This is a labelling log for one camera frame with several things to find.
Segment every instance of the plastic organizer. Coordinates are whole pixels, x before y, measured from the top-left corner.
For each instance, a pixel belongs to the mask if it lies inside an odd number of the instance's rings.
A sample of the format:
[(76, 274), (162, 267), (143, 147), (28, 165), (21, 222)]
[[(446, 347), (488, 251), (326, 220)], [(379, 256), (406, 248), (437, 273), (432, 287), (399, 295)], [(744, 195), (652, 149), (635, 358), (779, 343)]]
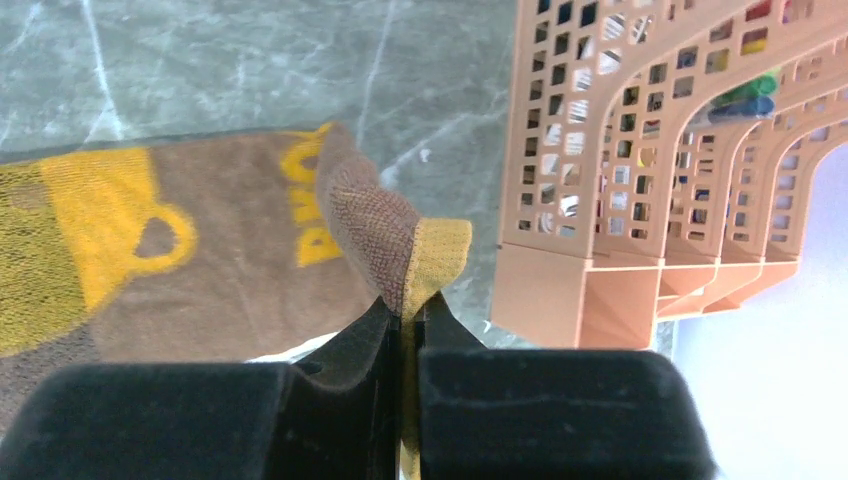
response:
[[(519, 0), (492, 320), (642, 349), (797, 272), (846, 35), (844, 0)], [(766, 76), (773, 114), (718, 115)]]

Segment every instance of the marble surface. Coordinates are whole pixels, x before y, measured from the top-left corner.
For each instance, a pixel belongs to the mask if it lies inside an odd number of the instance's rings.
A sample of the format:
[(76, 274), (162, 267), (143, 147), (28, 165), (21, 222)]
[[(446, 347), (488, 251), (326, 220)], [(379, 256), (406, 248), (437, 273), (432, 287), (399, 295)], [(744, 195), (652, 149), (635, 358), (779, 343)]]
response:
[[(343, 121), (387, 186), (425, 215), (474, 223), (468, 268), (445, 292), (457, 316), (489, 345), (529, 346), (485, 322), (512, 1), (0, 0), (0, 6), (0, 161)], [(670, 341), (660, 343), (670, 348)]]

